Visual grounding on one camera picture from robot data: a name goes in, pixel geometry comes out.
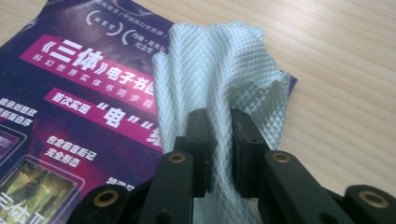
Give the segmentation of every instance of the wood grain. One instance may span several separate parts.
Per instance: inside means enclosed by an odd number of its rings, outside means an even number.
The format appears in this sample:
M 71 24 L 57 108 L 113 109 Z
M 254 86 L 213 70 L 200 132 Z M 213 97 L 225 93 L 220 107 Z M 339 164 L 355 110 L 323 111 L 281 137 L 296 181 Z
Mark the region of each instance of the wood grain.
M 0 0 L 0 44 L 44 6 Z M 261 27 L 299 82 L 279 149 L 340 194 L 368 184 L 396 196 L 396 1 L 137 0 L 174 22 Z

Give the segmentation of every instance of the movie poster image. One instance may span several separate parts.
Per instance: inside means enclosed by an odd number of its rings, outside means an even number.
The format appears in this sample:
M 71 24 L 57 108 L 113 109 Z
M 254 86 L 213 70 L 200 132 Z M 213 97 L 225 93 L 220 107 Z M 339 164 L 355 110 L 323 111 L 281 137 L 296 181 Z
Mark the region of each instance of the movie poster image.
M 23 161 L 0 185 L 0 223 L 49 223 L 76 183 Z

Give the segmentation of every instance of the purple poster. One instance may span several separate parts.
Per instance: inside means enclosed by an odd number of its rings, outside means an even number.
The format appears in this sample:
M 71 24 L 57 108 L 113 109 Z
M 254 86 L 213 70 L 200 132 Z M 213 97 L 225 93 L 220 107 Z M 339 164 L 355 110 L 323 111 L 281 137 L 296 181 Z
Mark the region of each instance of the purple poster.
M 152 56 L 172 22 L 131 1 L 50 0 L 0 48 L 0 222 L 65 223 L 162 155 Z

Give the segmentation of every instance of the black plastic part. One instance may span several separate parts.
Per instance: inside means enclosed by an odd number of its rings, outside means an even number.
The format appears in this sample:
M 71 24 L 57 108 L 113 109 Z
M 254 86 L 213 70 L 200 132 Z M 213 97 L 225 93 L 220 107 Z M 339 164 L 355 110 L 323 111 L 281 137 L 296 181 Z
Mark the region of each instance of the black plastic part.
M 287 223 L 354 223 L 290 153 L 266 152 L 262 173 Z
M 396 199 L 380 189 L 351 186 L 346 189 L 342 206 L 359 224 L 396 223 Z
M 177 137 L 174 150 L 182 149 L 194 157 L 194 198 L 204 198 L 207 190 L 206 177 L 210 176 L 208 167 L 209 132 L 206 110 L 196 109 L 189 113 L 186 136 Z
M 103 185 L 90 191 L 78 204 L 68 224 L 116 224 L 128 202 L 128 190 L 117 185 Z
M 192 163 L 185 151 L 163 155 L 138 224 L 192 223 Z
M 231 109 L 233 122 L 233 181 L 243 198 L 259 197 L 259 163 L 270 151 L 262 133 L 245 112 Z
M 152 179 L 139 185 L 129 193 L 128 203 L 120 217 L 120 224 L 137 224 L 142 212 L 146 197 L 149 194 Z

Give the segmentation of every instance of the wooden surface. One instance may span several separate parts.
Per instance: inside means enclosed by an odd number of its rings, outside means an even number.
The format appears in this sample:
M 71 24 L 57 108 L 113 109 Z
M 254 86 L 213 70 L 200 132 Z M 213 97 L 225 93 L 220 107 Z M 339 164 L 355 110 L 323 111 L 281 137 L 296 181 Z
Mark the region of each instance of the wooden surface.
M 45 0 L 0 0 L 0 44 Z M 368 184 L 396 196 L 396 1 L 136 1 L 174 22 L 261 27 L 299 82 L 279 149 L 340 194 Z

